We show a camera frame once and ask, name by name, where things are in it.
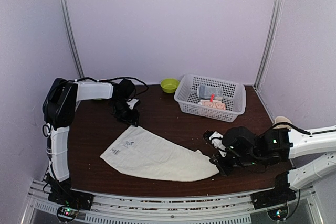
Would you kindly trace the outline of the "orange bunny pattern towel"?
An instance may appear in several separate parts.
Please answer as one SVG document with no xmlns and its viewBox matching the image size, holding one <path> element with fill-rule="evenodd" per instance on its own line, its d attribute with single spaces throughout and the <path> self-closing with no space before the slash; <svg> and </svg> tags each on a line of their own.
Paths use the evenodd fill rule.
<svg viewBox="0 0 336 224">
<path fill-rule="evenodd" d="M 212 109 L 226 110 L 226 105 L 219 100 L 200 100 L 198 104 Z"/>
</svg>

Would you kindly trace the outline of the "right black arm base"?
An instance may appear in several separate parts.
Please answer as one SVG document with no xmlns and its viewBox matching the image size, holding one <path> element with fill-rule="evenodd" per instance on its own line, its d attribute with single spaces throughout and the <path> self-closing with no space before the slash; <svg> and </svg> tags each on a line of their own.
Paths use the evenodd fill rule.
<svg viewBox="0 0 336 224">
<path fill-rule="evenodd" d="M 296 192 L 289 188 L 288 174 L 287 171 L 277 175 L 273 189 L 251 194 L 251 201 L 255 210 L 285 204 L 296 199 Z"/>
</svg>

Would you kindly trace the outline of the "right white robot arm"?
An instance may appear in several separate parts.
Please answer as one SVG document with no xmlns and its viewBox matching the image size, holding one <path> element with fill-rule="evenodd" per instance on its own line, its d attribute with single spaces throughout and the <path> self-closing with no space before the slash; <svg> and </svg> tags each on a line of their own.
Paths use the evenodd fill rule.
<svg viewBox="0 0 336 224">
<path fill-rule="evenodd" d="M 259 135 L 239 126 L 224 134 L 206 131 L 203 138 L 216 149 L 217 153 L 209 161 L 224 176 L 235 167 L 269 167 L 305 156 L 314 157 L 311 162 L 276 176 L 275 186 L 269 192 L 274 204 L 287 198 L 289 190 L 298 191 L 335 171 L 334 126 L 304 130 L 289 122 L 279 122 Z"/>
</svg>

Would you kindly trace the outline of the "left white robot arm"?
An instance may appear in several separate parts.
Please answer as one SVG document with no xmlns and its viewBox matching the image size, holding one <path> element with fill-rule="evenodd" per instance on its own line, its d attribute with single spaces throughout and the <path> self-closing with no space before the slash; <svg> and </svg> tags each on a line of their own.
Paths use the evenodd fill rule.
<svg viewBox="0 0 336 224">
<path fill-rule="evenodd" d="M 54 80 L 43 104 L 44 135 L 50 176 L 58 183 L 69 180 L 68 134 L 75 118 L 76 106 L 81 101 L 108 100 L 112 114 L 119 121 L 137 127 L 140 114 L 136 109 L 139 99 L 133 78 L 112 80 L 81 78 Z"/>
</svg>

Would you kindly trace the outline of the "white towel blue print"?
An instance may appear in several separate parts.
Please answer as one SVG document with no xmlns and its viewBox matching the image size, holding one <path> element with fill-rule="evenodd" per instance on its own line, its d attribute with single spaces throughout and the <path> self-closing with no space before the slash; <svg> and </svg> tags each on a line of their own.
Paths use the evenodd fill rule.
<svg viewBox="0 0 336 224">
<path fill-rule="evenodd" d="M 195 182 L 219 174 L 201 151 L 174 144 L 139 126 L 128 127 L 100 158 L 122 174 L 153 180 Z"/>
</svg>

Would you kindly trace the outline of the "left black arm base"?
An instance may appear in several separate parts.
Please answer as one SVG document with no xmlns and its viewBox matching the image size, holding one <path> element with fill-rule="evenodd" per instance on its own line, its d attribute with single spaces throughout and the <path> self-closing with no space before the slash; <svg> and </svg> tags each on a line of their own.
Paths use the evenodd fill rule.
<svg viewBox="0 0 336 224">
<path fill-rule="evenodd" d="M 93 194 L 72 190 L 70 178 L 62 182 L 57 182 L 51 178 L 48 183 L 51 187 L 48 196 L 49 201 L 77 210 L 91 209 Z"/>
</svg>

